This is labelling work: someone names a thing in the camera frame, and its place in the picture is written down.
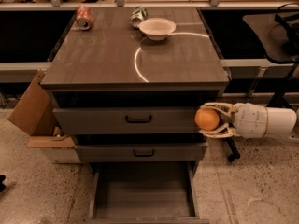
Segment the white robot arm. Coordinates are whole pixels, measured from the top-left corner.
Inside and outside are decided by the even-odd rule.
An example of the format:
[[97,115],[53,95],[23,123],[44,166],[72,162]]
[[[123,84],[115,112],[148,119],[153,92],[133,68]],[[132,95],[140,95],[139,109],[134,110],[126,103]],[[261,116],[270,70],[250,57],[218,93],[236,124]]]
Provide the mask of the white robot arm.
[[297,121],[298,113],[291,109],[251,103],[204,103],[194,117],[205,137],[271,137],[292,143],[298,142]]

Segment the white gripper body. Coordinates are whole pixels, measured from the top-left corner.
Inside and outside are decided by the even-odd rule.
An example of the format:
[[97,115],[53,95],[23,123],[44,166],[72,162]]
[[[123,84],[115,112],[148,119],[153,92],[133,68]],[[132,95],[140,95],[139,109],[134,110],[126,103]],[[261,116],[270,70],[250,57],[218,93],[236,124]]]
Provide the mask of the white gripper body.
[[262,138],[267,128],[267,111],[264,106],[250,103],[237,104],[233,116],[236,134],[244,138]]

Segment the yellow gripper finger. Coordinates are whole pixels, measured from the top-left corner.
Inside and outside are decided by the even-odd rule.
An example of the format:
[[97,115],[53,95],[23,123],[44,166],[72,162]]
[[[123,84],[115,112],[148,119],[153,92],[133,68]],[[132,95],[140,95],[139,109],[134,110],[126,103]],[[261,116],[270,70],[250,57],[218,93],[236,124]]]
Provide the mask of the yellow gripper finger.
[[222,139],[234,136],[235,128],[230,127],[228,123],[224,123],[216,130],[200,130],[199,133],[208,138]]
[[204,103],[200,108],[214,109],[218,113],[220,120],[228,122],[233,121],[233,115],[238,111],[238,105],[218,102]]

